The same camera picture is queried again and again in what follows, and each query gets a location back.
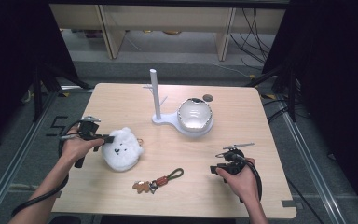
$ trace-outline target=brown keychain charm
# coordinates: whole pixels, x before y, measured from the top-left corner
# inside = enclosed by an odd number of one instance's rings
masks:
[[[168,181],[170,180],[182,176],[183,173],[184,170],[182,168],[177,168],[176,170],[172,171],[172,173],[170,173],[169,175],[162,176],[157,180],[153,180],[151,183],[149,183],[149,181],[136,181],[135,184],[132,186],[132,188],[137,189],[138,193],[141,193],[142,191],[146,193],[151,191],[154,194],[159,187],[168,184]]]

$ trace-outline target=plush toy face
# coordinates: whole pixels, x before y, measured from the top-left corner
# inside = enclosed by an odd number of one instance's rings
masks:
[[[114,130],[109,135],[114,136],[115,140],[102,146],[103,158],[116,171],[129,170],[138,162],[144,149],[139,146],[130,128]]]

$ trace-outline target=table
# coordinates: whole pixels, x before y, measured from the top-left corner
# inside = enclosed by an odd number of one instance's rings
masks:
[[[256,159],[263,182],[268,218],[293,218],[294,207],[283,207],[292,196],[256,89],[240,87],[158,85],[161,113],[174,112],[187,98],[211,94],[213,127],[200,138],[190,138],[171,125],[152,122],[153,95],[141,84],[98,84],[84,115],[101,119],[98,133],[131,128],[143,139],[145,153],[124,173],[113,171],[101,150],[87,155],[83,168],[72,169],[69,182],[53,212],[102,215],[168,217],[248,217],[246,209],[210,166],[224,162],[215,155],[223,147],[250,143],[241,148]],[[155,194],[138,194],[134,181],[151,181],[181,167],[182,177],[159,188]]]

